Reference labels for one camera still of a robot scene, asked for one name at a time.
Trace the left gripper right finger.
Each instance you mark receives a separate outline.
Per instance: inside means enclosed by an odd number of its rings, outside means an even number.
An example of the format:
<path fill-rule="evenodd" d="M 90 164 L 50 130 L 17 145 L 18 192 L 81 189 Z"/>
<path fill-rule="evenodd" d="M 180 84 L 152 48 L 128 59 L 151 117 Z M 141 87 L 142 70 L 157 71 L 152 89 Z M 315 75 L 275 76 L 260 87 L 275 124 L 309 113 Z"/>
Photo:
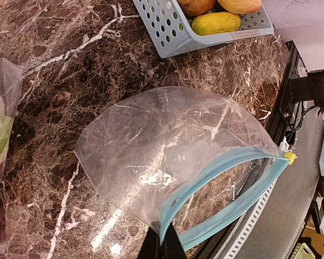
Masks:
<path fill-rule="evenodd" d="M 163 259 L 186 259 L 185 251 L 173 225 L 169 225 L 161 249 Z"/>

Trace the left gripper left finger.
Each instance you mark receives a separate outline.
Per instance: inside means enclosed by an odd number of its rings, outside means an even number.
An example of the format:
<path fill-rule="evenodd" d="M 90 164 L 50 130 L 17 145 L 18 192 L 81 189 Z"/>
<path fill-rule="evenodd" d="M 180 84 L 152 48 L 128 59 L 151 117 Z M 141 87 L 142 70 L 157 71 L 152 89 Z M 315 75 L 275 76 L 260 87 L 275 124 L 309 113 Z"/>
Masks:
<path fill-rule="evenodd" d="M 151 227 L 149 227 L 137 259 L 158 259 L 159 257 L 159 236 Z"/>

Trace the orange fruit toy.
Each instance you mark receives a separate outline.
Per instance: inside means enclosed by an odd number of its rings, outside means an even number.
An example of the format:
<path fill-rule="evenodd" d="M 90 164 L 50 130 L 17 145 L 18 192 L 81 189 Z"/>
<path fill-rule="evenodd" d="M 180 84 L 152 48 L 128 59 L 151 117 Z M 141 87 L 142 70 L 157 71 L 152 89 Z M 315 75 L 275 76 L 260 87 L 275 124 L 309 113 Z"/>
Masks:
<path fill-rule="evenodd" d="M 255 13 L 261 8 L 261 0 L 217 0 L 228 12 L 244 15 Z"/>

